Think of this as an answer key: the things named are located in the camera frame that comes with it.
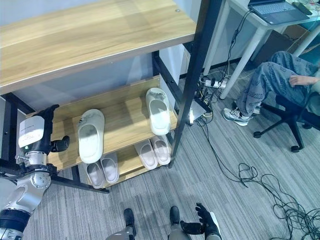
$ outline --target shoe rack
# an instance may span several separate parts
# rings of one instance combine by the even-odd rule
[[[153,136],[145,94],[148,89],[159,86],[159,74],[176,100],[175,112],[170,114],[171,132],[167,135],[172,145],[171,167],[221,4],[222,0],[202,0],[198,24],[172,0],[101,0],[2,26],[0,93],[6,99],[6,123],[0,172],[19,171],[14,159],[16,146],[13,146],[17,140],[17,116],[12,113],[17,109],[26,114],[34,112],[12,92],[146,53],[152,53],[153,78],[56,109],[51,139],[68,135],[70,145],[66,151],[50,153],[48,162],[58,171],[72,168],[73,180],[56,177],[52,182],[107,192],[83,184],[79,178],[77,122],[88,109],[99,109],[105,116],[103,152],[117,151],[119,182],[147,171],[133,144]],[[184,44],[190,52],[183,91],[179,90],[159,55],[159,50],[179,44]]]

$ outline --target wooden shelf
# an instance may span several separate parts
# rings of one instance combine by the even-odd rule
[[[79,157],[77,123],[81,115],[92,108],[100,109],[105,117],[104,154],[153,137],[145,94],[149,88],[157,87],[158,85],[159,77],[154,77],[151,80],[141,81],[57,108],[54,118],[61,119],[64,116],[65,119],[53,123],[51,139],[61,139],[63,136],[68,135],[70,137],[70,145],[66,151],[51,152],[48,155],[48,162],[56,166],[58,171],[82,162]],[[170,112],[170,118],[171,129],[175,129],[177,117],[172,111]]]
[[[112,185],[121,183],[125,180],[131,179],[133,177],[136,177],[140,174],[143,174],[149,171],[142,164],[140,157],[138,156],[134,146],[128,146],[124,149],[117,151],[117,157],[118,157],[118,167],[119,167],[119,174],[120,174],[119,180],[113,184],[107,183],[103,188],[107,188]]]
[[[172,0],[102,0],[2,26],[0,92],[190,42]]]

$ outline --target electrical outlet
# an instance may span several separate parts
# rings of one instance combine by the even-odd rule
[[[227,84],[227,80],[223,80],[222,83],[216,81],[213,85],[214,88],[220,88],[220,89],[225,89],[226,88],[226,84]]]
[[[210,80],[205,80],[204,85],[205,85],[206,87],[211,87],[211,81],[210,81]]]

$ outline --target laptop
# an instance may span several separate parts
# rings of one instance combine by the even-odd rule
[[[248,8],[271,25],[309,19],[285,0],[250,0]]]

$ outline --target laptop keyboard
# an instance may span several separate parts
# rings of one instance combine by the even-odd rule
[[[252,6],[252,8],[262,15],[263,14],[273,14],[273,13],[296,9],[294,6],[287,3],[286,1],[272,3],[272,4],[266,4],[266,5]]]

